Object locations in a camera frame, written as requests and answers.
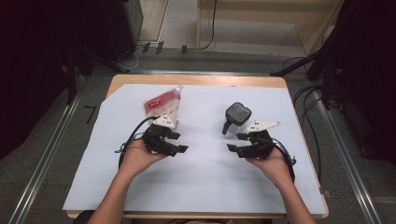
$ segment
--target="wooden table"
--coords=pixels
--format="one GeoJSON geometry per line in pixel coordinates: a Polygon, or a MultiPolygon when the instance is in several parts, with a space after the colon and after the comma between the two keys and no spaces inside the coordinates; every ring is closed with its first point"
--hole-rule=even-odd
{"type": "MultiPolygon", "coordinates": [[[[199,85],[199,86],[226,86],[226,87],[267,87],[267,88],[287,88],[286,82],[281,77],[224,77],[224,76],[181,76],[181,75],[117,75],[114,76],[109,87],[107,97],[113,94],[116,90],[121,88],[124,84],[161,84],[161,85],[199,85]]],[[[309,152],[304,142],[306,153],[309,157],[309,152]]],[[[311,158],[309,157],[310,165],[314,169],[311,158]]],[[[315,218],[323,218],[328,215],[328,207],[323,195],[321,200],[325,206],[326,214],[314,216],[315,218]]],[[[75,218],[82,211],[67,210],[67,215],[75,218]]],[[[147,212],[124,212],[124,217],[128,218],[280,218],[285,217],[286,214],[217,214],[217,213],[147,213],[147,212]]]]}
{"type": "MultiPolygon", "coordinates": [[[[335,23],[342,2],[342,0],[218,0],[216,20],[294,24],[305,53],[309,55],[320,43],[329,26],[335,23]]],[[[214,4],[215,0],[198,0],[197,48],[200,48],[201,20],[212,19],[214,4]]]]}

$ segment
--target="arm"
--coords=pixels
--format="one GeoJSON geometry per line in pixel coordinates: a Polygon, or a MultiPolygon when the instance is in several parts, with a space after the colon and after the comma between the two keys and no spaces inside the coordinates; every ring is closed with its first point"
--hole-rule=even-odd
{"type": "Polygon", "coordinates": [[[300,193],[294,186],[290,178],[288,165],[285,163],[280,151],[274,148],[270,156],[265,160],[247,159],[247,161],[261,169],[279,189],[290,224],[316,223],[306,208],[300,193]]]}
{"type": "Polygon", "coordinates": [[[128,146],[122,165],[114,177],[105,198],[99,204],[88,223],[116,223],[122,220],[128,188],[134,178],[148,169],[151,164],[165,158],[162,154],[151,154],[143,140],[136,140],[128,146]]]}

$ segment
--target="white paper sheet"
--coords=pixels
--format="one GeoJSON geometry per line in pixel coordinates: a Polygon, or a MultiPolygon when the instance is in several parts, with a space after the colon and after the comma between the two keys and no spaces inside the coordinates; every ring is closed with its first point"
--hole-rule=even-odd
{"type": "MultiPolygon", "coordinates": [[[[114,151],[145,118],[142,102],[174,87],[124,85],[102,103],[64,210],[96,209],[118,169],[120,154],[114,151]]],[[[221,133],[225,110],[240,102],[252,111],[247,124],[254,119],[282,123],[269,133],[295,156],[295,185],[309,211],[326,214],[288,90],[185,86],[181,97],[176,128],[181,136],[174,143],[189,148],[139,175],[129,188],[125,211],[286,213],[273,183],[226,146],[248,145],[221,133]]]]}

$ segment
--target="forearm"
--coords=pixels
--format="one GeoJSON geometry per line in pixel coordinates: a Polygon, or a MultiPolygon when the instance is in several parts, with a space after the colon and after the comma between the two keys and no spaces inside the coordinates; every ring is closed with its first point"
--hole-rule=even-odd
{"type": "Polygon", "coordinates": [[[117,223],[122,220],[125,198],[133,177],[117,174],[88,223],[117,223]]]}
{"type": "Polygon", "coordinates": [[[316,223],[292,182],[281,185],[278,188],[282,195],[290,224],[316,223]]]}

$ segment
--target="snack package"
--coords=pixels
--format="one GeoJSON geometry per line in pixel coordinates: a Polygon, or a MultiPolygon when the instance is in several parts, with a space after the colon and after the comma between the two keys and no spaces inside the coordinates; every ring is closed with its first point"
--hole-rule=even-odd
{"type": "Polygon", "coordinates": [[[177,125],[177,112],[182,89],[183,86],[178,85],[176,88],[144,102],[146,117],[167,115],[177,125]]]}

